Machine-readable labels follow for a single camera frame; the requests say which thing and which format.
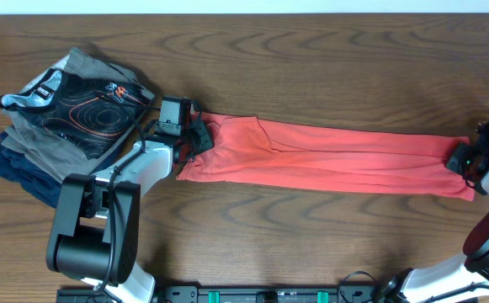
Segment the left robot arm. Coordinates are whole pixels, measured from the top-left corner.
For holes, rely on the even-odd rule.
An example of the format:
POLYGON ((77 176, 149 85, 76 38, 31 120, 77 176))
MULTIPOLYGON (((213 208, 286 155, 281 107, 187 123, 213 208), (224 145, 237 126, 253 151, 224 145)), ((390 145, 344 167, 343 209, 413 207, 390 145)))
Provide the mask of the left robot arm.
POLYGON ((141 198, 175 166, 213 148, 202 114, 194 99, 165 96, 129 153, 104 170, 64 179, 46 264, 90 287, 58 290, 57 301, 155 301, 156 280, 136 261, 141 198))

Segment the navy blue folded shirt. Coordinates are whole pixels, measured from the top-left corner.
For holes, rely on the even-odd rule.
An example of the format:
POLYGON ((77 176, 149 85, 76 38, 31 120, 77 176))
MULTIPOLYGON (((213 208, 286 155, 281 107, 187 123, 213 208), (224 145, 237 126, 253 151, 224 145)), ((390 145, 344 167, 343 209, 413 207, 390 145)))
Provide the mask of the navy blue folded shirt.
POLYGON ((104 169, 114 158, 88 160, 72 143, 52 134, 30 131, 22 136, 13 128, 0 134, 0 177, 19 183, 53 208, 58 204, 64 177, 104 169))

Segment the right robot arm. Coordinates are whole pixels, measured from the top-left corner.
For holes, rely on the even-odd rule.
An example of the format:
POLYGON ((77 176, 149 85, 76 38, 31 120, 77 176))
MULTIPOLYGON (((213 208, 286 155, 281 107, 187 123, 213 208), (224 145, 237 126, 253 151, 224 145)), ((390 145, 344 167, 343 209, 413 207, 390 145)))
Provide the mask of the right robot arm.
MULTIPOLYGON (((489 120, 473 144, 459 144, 446 163, 469 188, 489 195, 489 120)), ((429 268, 407 269, 375 289, 373 302, 477 302, 489 296, 489 212, 465 239, 462 253, 429 268)))

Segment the red soccer t-shirt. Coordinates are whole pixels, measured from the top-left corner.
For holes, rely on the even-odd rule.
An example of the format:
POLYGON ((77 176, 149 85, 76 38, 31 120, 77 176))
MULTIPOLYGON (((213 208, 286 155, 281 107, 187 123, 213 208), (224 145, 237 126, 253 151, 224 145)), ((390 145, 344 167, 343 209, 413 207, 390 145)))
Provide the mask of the red soccer t-shirt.
POLYGON ((370 194, 432 194, 473 200, 445 163, 463 136, 407 135, 294 125, 255 116, 204 114, 212 149, 177 176, 370 194))

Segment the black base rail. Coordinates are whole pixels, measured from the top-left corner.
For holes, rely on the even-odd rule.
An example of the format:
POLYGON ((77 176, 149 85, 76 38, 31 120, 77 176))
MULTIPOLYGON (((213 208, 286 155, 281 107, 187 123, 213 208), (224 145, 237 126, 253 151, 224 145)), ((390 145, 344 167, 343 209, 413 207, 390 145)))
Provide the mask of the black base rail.
POLYGON ((199 287, 193 284, 158 286, 151 294, 134 298, 126 293, 122 302, 157 303, 369 303, 383 302, 371 285, 338 287, 199 287))

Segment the grey-brown folded shirt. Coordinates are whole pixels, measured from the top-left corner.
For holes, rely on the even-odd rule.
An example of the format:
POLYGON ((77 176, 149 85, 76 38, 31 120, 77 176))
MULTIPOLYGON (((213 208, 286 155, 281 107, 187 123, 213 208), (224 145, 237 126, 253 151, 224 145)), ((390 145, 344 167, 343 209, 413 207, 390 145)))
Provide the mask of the grey-brown folded shirt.
POLYGON ((134 72, 73 48, 19 92, 0 96, 0 109, 25 156, 62 181, 111 163, 154 98, 134 72))

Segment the black orange patterned folded shirt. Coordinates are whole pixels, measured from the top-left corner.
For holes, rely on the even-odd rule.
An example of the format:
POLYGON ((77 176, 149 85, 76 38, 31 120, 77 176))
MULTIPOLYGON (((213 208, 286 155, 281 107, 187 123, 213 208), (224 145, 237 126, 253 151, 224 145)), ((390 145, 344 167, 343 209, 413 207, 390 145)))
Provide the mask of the black orange patterned folded shirt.
POLYGON ((0 96, 0 108, 71 142, 87 159, 101 157, 132 126, 151 99, 140 86, 86 79, 51 68, 23 93, 0 96))

